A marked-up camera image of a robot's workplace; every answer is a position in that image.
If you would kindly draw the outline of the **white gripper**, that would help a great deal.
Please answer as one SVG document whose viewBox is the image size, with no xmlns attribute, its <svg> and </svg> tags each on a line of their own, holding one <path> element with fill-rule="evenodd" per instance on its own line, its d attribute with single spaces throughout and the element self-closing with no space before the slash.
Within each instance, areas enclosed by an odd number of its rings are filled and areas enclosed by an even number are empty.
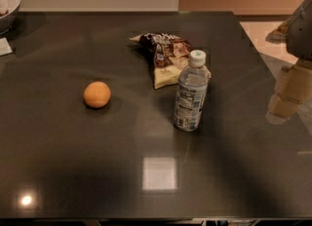
<svg viewBox="0 0 312 226">
<path fill-rule="evenodd" d="M 285 123 L 312 95 L 312 0 L 304 0 L 293 12 L 286 45 L 289 54 L 303 59 L 283 65 L 277 76 L 266 113 L 273 125 Z"/>
</svg>

